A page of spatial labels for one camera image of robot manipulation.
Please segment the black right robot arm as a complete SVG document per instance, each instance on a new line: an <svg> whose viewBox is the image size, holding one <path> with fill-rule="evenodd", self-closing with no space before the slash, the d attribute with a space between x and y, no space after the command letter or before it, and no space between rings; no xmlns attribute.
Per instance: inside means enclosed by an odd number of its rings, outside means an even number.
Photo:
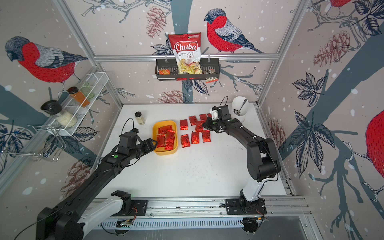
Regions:
<svg viewBox="0 0 384 240"><path fill-rule="evenodd" d="M246 148L251 178L240 191L239 201L245 204L258 201L266 185L279 180L281 165L275 142L254 134L238 119L233 119L227 105L212 107L210 114L203 124L205 129L217 134L226 133Z"/></svg>

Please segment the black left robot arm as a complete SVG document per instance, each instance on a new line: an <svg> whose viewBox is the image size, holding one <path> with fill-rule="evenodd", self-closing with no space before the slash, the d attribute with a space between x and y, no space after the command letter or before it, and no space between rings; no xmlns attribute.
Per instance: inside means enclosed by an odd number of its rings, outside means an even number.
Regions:
<svg viewBox="0 0 384 240"><path fill-rule="evenodd" d="M153 152L157 142L141 140L138 129L120 135L119 144L105 155L97 169L69 197L54 208L44 208L37 218L37 240L81 240L91 230L89 217L82 218L87 207L103 188L125 168L131 160Z"/></svg>

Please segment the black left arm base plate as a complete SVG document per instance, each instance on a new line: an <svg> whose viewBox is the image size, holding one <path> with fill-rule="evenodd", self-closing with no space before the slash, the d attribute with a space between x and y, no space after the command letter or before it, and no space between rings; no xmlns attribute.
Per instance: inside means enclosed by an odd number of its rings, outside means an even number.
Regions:
<svg viewBox="0 0 384 240"><path fill-rule="evenodd" d="M132 195L124 191L115 191L111 196L119 197L123 201L121 209L113 217L145 216L148 200L133 200Z"/></svg>

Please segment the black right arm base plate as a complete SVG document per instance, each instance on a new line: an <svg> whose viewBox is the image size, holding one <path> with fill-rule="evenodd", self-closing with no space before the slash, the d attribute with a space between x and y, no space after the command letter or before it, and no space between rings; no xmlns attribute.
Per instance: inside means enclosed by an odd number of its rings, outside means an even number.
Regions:
<svg viewBox="0 0 384 240"><path fill-rule="evenodd" d="M245 198L226 199L222 207L226 209L227 215L266 215L266 203L264 199L253 202L246 201Z"/></svg>

